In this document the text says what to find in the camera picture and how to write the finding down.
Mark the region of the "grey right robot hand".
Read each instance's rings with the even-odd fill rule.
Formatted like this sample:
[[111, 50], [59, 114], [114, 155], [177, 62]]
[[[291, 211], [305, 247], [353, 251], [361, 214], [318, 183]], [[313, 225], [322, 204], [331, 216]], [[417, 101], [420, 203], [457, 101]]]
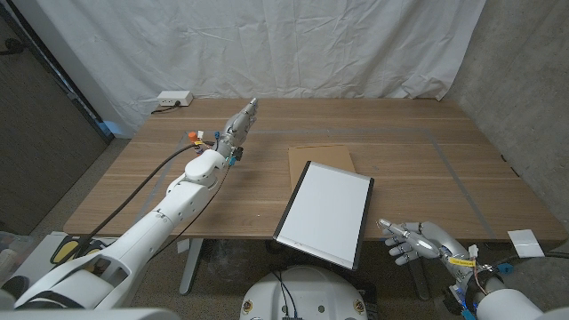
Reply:
[[451, 262], [451, 259], [469, 260], [469, 253], [438, 225], [428, 221], [396, 224], [380, 219], [377, 226], [382, 229], [384, 244], [398, 266], [418, 258], [438, 259], [458, 284], [468, 282], [473, 275], [473, 267]]

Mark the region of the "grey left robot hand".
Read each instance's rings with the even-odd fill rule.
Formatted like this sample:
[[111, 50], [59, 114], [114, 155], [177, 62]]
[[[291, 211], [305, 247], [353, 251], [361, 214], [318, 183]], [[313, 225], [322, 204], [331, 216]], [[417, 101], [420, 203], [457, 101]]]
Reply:
[[257, 111], [258, 99], [253, 98], [226, 122], [213, 149], [224, 157], [229, 157], [235, 148], [245, 142], [248, 132], [256, 121]]

